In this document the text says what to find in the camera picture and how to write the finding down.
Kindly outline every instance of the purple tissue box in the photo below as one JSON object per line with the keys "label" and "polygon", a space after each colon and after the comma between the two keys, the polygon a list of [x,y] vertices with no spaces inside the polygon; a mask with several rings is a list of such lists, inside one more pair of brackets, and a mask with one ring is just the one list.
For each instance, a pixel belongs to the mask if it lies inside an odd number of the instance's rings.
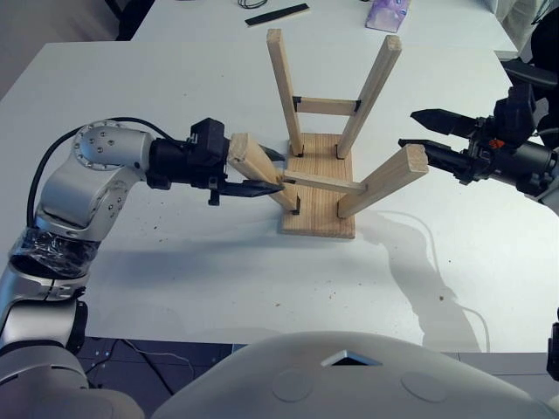
{"label": "purple tissue box", "polygon": [[380,31],[397,32],[408,14],[411,0],[374,0],[365,26]]}

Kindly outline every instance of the white table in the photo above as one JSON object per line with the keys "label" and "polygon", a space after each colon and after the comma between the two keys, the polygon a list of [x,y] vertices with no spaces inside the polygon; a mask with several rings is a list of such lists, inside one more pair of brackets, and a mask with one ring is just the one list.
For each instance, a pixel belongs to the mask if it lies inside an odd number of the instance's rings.
{"label": "white table", "polygon": [[[310,11],[248,28],[245,20],[301,0],[270,0],[244,10],[236,0],[156,0],[134,36],[137,41],[260,42],[269,28],[287,39],[315,44],[347,42],[378,51],[386,32],[365,28],[371,2],[306,0]],[[407,44],[491,48],[502,58],[517,55],[514,44],[486,0],[414,0],[398,34]]]}
{"label": "white table", "polygon": [[[373,60],[342,42],[286,48],[295,92],[308,96],[354,98]],[[398,138],[464,147],[465,140],[428,132],[408,115],[427,107],[487,115],[508,86],[490,50],[404,46],[354,145],[355,179],[395,153]],[[177,138],[211,116],[227,135],[251,131],[286,150],[264,39],[47,45],[0,102],[0,264],[24,227],[40,155],[69,129],[115,115],[151,120]],[[306,132],[340,132],[343,124],[343,117],[301,118]],[[68,152],[55,154],[47,172]],[[475,311],[487,323],[491,351],[546,350],[557,303],[558,222],[514,188],[495,181],[464,187],[433,169],[358,214],[353,241],[279,235],[280,207],[268,197],[223,197],[214,208],[208,196],[184,185],[135,186],[93,264],[89,335],[250,343],[277,333],[354,330],[441,351],[486,350]]]}

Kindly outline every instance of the wood grain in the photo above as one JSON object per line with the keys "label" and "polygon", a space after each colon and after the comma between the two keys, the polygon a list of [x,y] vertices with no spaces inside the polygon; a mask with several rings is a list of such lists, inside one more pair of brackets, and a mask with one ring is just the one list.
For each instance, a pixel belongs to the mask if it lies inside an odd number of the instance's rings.
{"label": "wood grain", "polygon": [[340,144],[338,145],[338,157],[345,158],[349,154],[349,150],[367,120],[371,108],[375,105],[378,95],[383,90],[384,83],[390,76],[390,72],[397,62],[400,52],[402,52],[400,38],[396,35],[387,35],[381,50],[376,56],[375,63],[370,69],[369,76],[367,76],[367,80],[365,80],[365,84],[359,93],[361,105],[357,112],[349,118],[348,124],[343,129]]}
{"label": "wood grain", "polygon": [[[344,160],[335,156],[337,134],[303,134],[305,156],[290,155],[287,169],[310,175],[326,176],[346,182],[353,180],[351,155]],[[282,232],[302,236],[355,238],[355,219],[337,216],[340,192],[293,185],[300,197],[300,214],[284,213]]]}
{"label": "wood grain", "polygon": [[300,98],[297,112],[351,116],[355,113],[356,105],[356,100]]}
{"label": "wood grain", "polygon": [[367,185],[366,192],[361,195],[345,195],[340,200],[338,216],[353,216],[428,172],[424,147],[408,144],[361,182]]}
{"label": "wood grain", "polygon": [[295,155],[303,153],[303,140],[299,128],[299,119],[293,104],[293,87],[289,65],[287,64],[286,48],[281,36],[281,29],[270,29],[266,37],[270,60],[272,61],[273,74],[278,85],[279,99],[286,118],[289,143]]}
{"label": "wood grain", "polygon": [[[227,162],[241,175],[255,181],[281,184],[280,172],[275,168],[260,145],[247,134],[233,134],[229,145]],[[285,210],[297,209],[297,192],[293,185],[284,184],[284,189],[269,195]]]}
{"label": "wood grain", "polygon": [[334,192],[342,192],[343,194],[360,195],[367,190],[367,185],[359,182],[343,181],[334,177],[309,175],[303,172],[293,172],[292,170],[284,170],[284,182],[289,181],[297,185],[312,186],[313,188],[333,190]]}

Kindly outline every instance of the black cable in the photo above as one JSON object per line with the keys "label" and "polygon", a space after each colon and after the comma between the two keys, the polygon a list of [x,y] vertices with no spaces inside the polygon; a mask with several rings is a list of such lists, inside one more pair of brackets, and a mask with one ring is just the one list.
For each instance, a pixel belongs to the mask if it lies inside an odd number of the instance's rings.
{"label": "black cable", "polygon": [[259,2],[249,4],[247,4],[246,1],[247,0],[237,0],[237,4],[243,9],[257,9],[258,7],[268,3],[268,0],[260,0]]}
{"label": "black cable", "polygon": [[111,349],[109,350],[109,353],[107,355],[107,357],[104,360],[101,360],[99,362],[95,362],[87,371],[86,371],[86,375],[88,375],[89,373],[91,373],[95,368],[97,368],[99,365],[101,365],[103,362],[107,362],[110,361],[111,358],[113,358],[113,354],[114,354],[114,347],[116,347],[116,344],[119,342],[120,339],[115,339],[113,342],[113,345],[111,346]]}
{"label": "black cable", "polygon": [[124,343],[127,347],[130,347],[134,352],[136,352],[137,354],[139,354],[144,361],[146,361],[146,364],[148,364],[148,366],[154,371],[155,375],[157,375],[157,377],[159,378],[159,380],[161,381],[161,383],[163,384],[163,386],[167,389],[167,391],[169,392],[170,395],[174,395],[175,392],[173,391],[173,389],[169,386],[169,384],[167,384],[167,382],[165,381],[165,379],[163,378],[163,375],[161,374],[161,371],[159,371],[159,369],[155,366],[155,364],[153,363],[153,361],[143,352],[138,351],[134,345],[130,345],[128,342],[126,342],[125,340],[121,339],[122,343]]}
{"label": "black cable", "polygon": [[538,137],[541,137],[542,135],[547,135],[547,134],[559,134],[559,127],[546,128],[546,129],[543,129],[542,131],[537,132]]}
{"label": "black cable", "polygon": [[45,154],[43,155],[43,158],[39,162],[37,166],[37,170],[35,170],[35,175],[33,176],[33,180],[31,181],[31,187],[29,188],[29,195],[27,196],[27,211],[26,211],[27,227],[32,228],[35,226],[35,220],[34,220],[35,196],[37,195],[38,183],[41,180],[41,175],[45,170],[46,163],[49,161],[49,159],[52,156],[52,153],[54,153],[54,151],[60,146],[60,144],[72,138],[76,133],[78,133],[80,129],[81,127],[75,128],[69,133],[62,135],[55,142],[53,142],[53,144],[51,144],[51,146],[48,147]]}
{"label": "black cable", "polygon": [[160,129],[158,126],[152,124],[151,122],[148,122],[146,120],[141,120],[140,118],[133,118],[131,116],[117,116],[114,118],[107,118],[108,120],[115,120],[117,122],[135,122],[136,124],[141,124],[144,125],[148,128],[153,129],[154,131],[156,131],[161,137],[163,137],[165,140],[173,140],[173,137],[171,137],[169,134],[167,134],[165,131],[163,131],[162,129]]}
{"label": "black cable", "polygon": [[[155,126],[151,122],[148,122],[146,120],[141,120],[140,118],[118,116],[115,118],[108,118],[108,119],[115,120],[117,122],[135,122],[137,124],[141,124],[148,128],[153,129],[155,132],[157,132],[161,137],[165,138],[166,140],[173,140],[173,137],[171,137],[165,131]],[[33,176],[33,180],[31,181],[31,186],[29,188],[29,195],[27,196],[27,209],[25,211],[25,218],[26,218],[26,224],[28,228],[31,229],[35,227],[35,199],[37,197],[38,183],[41,180],[41,175],[45,171],[46,163],[49,161],[49,159],[51,158],[52,154],[56,151],[56,149],[65,141],[72,138],[76,133],[78,133],[80,129],[81,127],[75,128],[69,133],[62,135],[55,142],[53,142],[53,144],[51,144],[51,146],[48,147],[45,154],[43,155],[43,158],[39,162],[37,166],[37,170],[35,170],[35,175]]]}

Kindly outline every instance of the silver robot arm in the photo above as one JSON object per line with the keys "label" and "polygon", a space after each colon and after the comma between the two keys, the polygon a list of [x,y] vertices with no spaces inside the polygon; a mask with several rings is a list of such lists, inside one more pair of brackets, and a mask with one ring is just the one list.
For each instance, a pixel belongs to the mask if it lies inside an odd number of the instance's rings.
{"label": "silver robot arm", "polygon": [[[0,280],[0,348],[20,340],[66,346],[88,267],[128,191],[145,180],[153,141],[151,134],[110,120],[74,137],[70,156],[43,188],[37,227],[14,246]],[[62,304],[54,309],[51,302]]]}
{"label": "silver robot arm", "polygon": [[[265,182],[226,182],[228,150],[224,125],[209,118],[192,126],[186,141],[155,139],[116,120],[94,122],[76,133],[70,156],[47,180],[33,223],[12,248],[0,278],[2,418],[78,417],[75,412],[143,417],[126,395],[80,391],[89,386],[71,354],[85,336],[87,308],[78,298],[100,242],[135,183],[209,189],[210,205],[219,205],[220,195],[260,196],[282,189]],[[90,416],[82,415],[84,407]]]}

